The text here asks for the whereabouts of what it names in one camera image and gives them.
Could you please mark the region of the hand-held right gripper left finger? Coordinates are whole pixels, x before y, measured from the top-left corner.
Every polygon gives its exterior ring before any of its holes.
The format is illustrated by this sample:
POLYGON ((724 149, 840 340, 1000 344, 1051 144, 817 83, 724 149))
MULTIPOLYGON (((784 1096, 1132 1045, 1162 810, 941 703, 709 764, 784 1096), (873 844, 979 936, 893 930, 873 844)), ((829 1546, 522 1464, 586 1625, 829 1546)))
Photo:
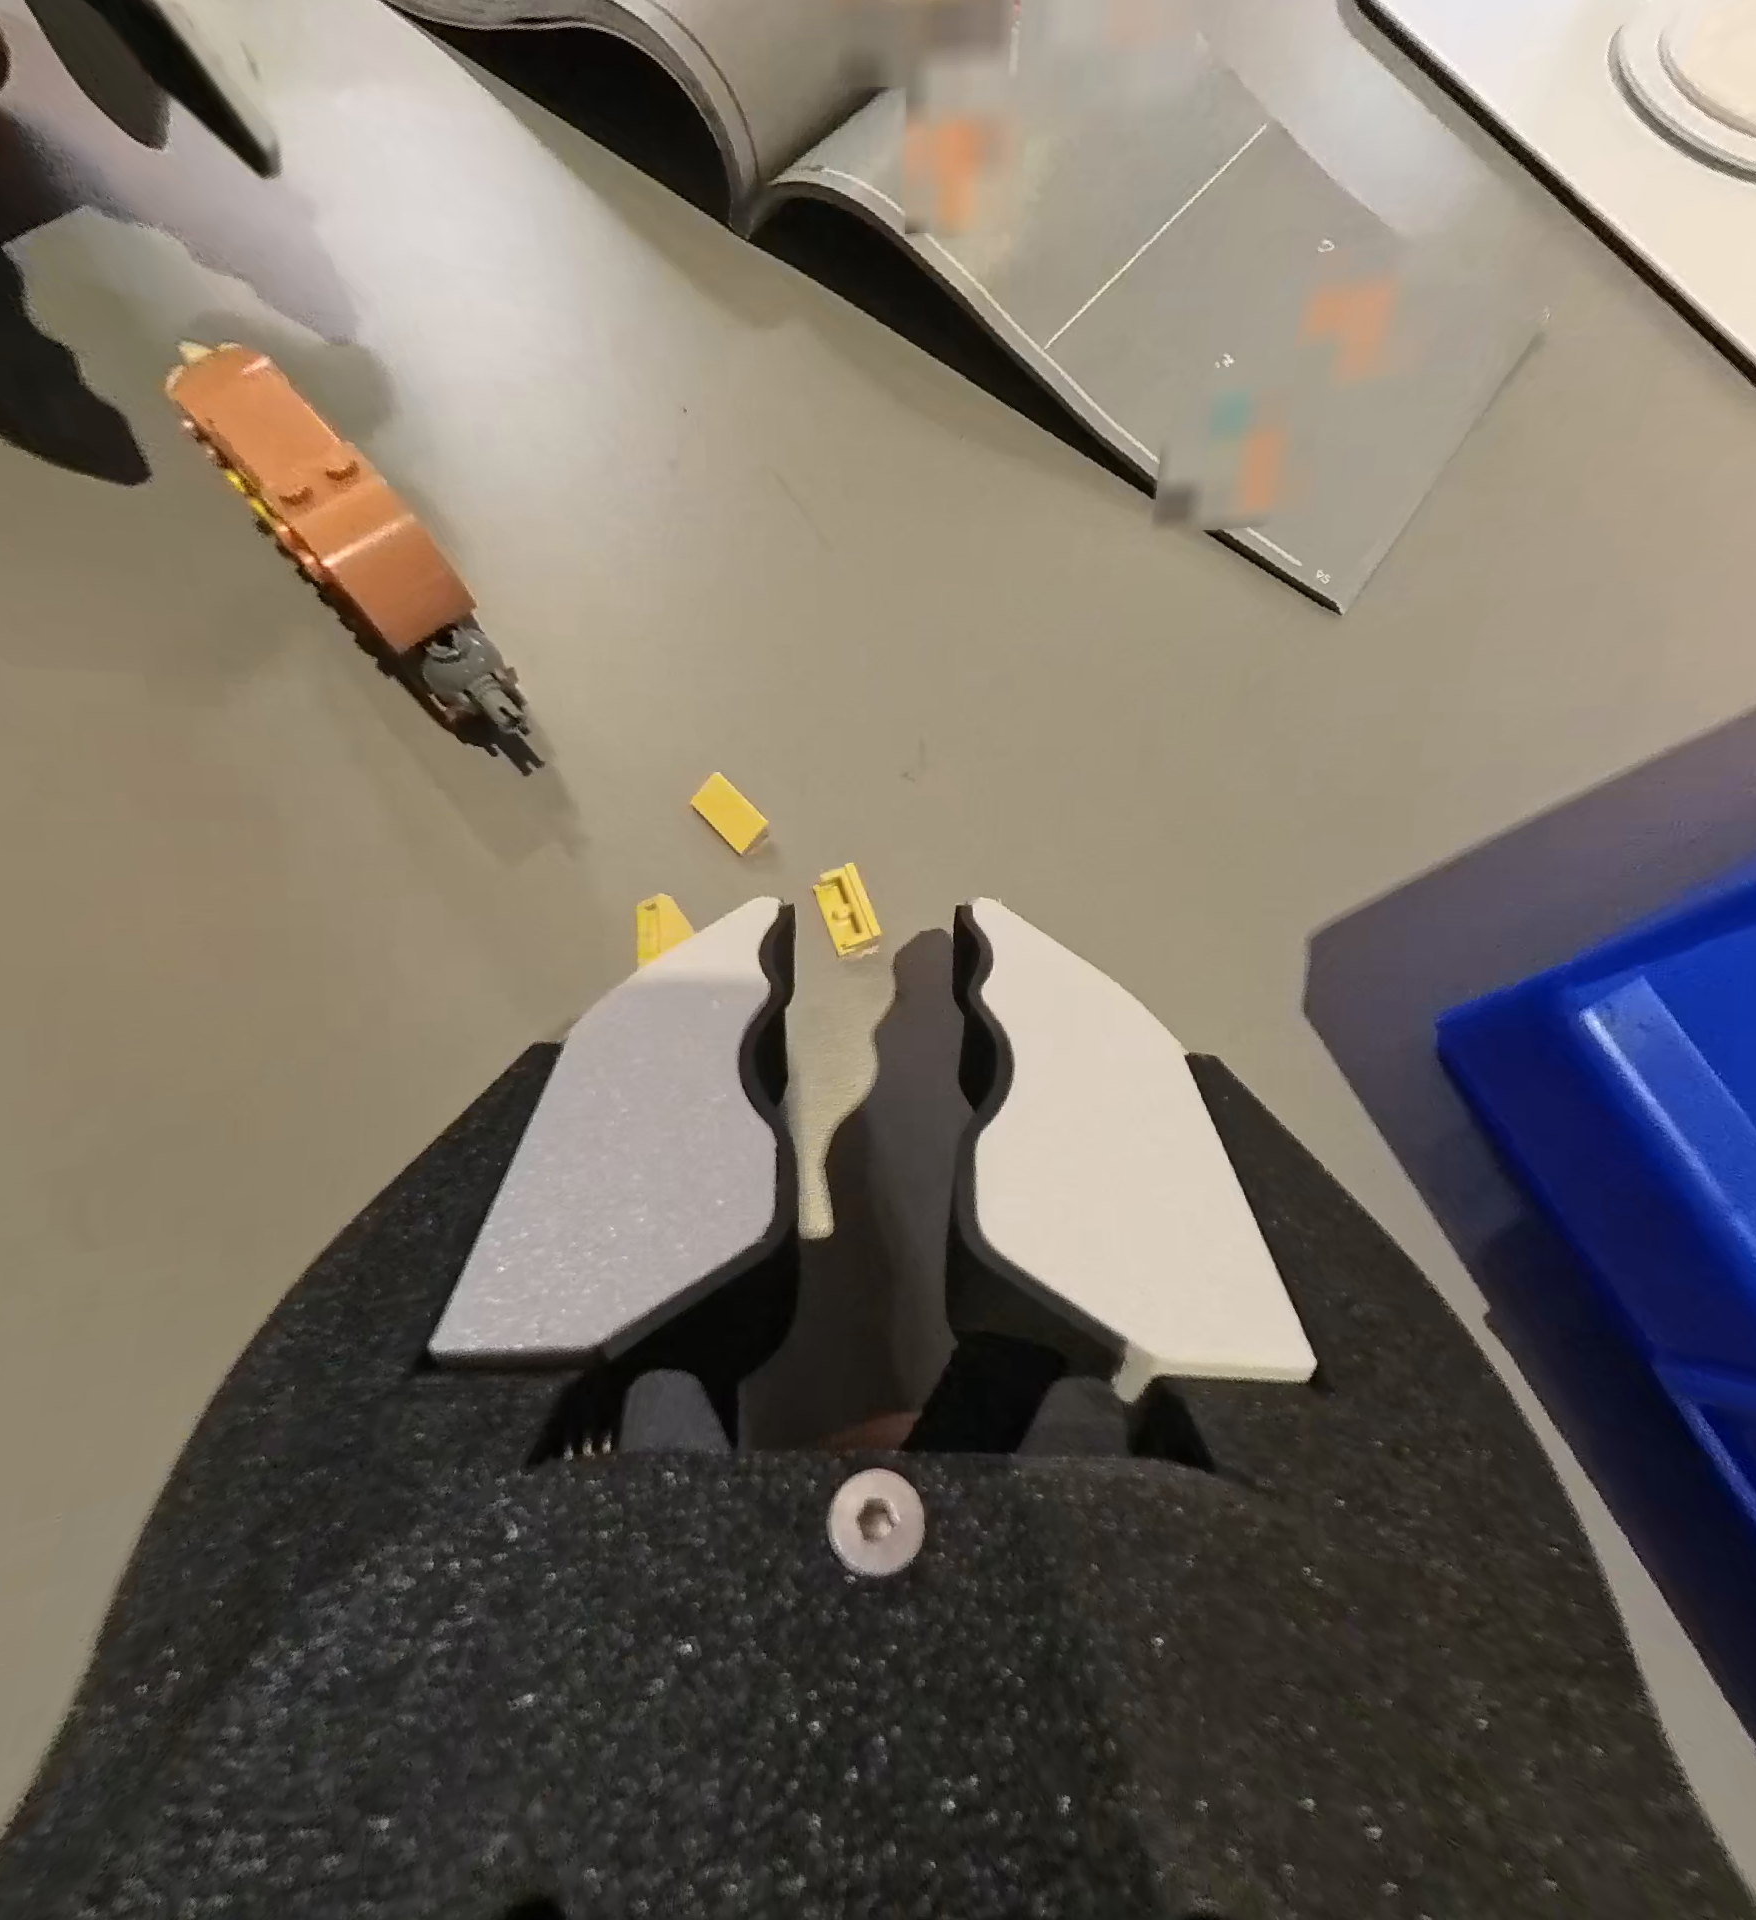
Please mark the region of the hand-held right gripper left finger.
POLYGON ((560 1374, 613 1424, 698 1380, 725 1440, 796 1306, 784 1115, 794 905, 754 898, 567 1031, 429 1336, 435 1369, 560 1374))

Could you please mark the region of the yellow toy slope brick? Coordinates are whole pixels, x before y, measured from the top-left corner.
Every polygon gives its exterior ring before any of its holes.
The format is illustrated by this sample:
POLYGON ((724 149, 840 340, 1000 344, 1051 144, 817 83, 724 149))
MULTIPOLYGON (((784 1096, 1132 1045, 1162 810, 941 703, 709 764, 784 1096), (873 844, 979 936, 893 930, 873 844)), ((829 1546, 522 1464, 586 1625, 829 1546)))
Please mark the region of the yellow toy slope brick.
POLYGON ((698 822, 735 857, 757 857, 772 839, 771 822, 747 793, 722 772, 711 772, 690 795, 698 822))

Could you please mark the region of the white desk mat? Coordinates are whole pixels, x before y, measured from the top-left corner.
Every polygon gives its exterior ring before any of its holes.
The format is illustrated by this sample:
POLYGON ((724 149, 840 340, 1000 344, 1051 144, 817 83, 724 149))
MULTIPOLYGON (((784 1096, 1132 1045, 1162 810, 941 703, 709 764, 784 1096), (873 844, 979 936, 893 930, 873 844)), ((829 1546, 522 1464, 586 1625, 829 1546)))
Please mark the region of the white desk mat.
POLYGON ((1649 2, 1371 2, 1367 12, 1756 377, 1756 180, 1665 141, 1611 36, 1649 2))

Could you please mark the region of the open instruction booklet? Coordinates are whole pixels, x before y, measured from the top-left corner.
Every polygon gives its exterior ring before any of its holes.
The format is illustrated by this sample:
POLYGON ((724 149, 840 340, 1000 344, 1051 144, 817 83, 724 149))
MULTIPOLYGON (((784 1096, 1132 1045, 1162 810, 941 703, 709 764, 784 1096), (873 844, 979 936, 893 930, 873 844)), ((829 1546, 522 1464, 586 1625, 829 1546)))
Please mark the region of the open instruction booklet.
POLYGON ((574 123, 650 60, 742 240, 932 298, 1154 518, 1351 612, 1547 300, 1338 4, 394 4, 574 123))

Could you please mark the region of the orange toy brick model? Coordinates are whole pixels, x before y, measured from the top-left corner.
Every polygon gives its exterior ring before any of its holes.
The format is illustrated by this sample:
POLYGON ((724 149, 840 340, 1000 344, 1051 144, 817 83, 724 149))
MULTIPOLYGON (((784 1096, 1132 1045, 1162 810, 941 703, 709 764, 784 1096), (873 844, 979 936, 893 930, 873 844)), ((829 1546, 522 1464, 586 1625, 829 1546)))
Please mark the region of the orange toy brick model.
POLYGON ((432 529, 264 351, 177 346, 163 381, 183 431, 238 493, 261 532, 380 671, 438 728, 545 766, 514 668, 432 529))

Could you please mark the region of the blue plastic bin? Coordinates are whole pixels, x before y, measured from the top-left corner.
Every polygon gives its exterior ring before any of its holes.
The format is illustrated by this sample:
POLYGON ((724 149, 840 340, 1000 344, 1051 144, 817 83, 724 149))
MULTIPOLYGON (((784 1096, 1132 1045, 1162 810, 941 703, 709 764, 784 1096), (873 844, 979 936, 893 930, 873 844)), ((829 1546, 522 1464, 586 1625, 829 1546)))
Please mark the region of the blue plastic bin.
POLYGON ((1756 1530, 1756 856, 1436 1046, 1756 1530))

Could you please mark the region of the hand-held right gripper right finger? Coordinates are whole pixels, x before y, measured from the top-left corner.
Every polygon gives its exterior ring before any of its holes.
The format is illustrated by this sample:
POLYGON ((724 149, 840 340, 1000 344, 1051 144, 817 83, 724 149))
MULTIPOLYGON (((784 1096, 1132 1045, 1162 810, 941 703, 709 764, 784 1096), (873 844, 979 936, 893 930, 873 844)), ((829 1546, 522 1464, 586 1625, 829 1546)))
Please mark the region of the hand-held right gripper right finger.
POLYGON ((954 924, 968 1120, 913 1442, 1192 1442, 1197 1384, 1307 1387, 1318 1358, 1174 1032, 1000 899, 954 924))

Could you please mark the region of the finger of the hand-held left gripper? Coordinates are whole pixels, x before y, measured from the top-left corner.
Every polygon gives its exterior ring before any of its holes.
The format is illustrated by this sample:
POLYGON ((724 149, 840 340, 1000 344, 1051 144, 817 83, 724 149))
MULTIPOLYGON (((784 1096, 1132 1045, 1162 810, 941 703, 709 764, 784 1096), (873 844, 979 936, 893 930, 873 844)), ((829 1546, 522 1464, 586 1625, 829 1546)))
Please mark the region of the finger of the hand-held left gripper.
POLYGON ((230 4, 32 2, 52 52, 118 128, 145 148, 183 110, 257 178, 280 174, 280 140, 230 4))

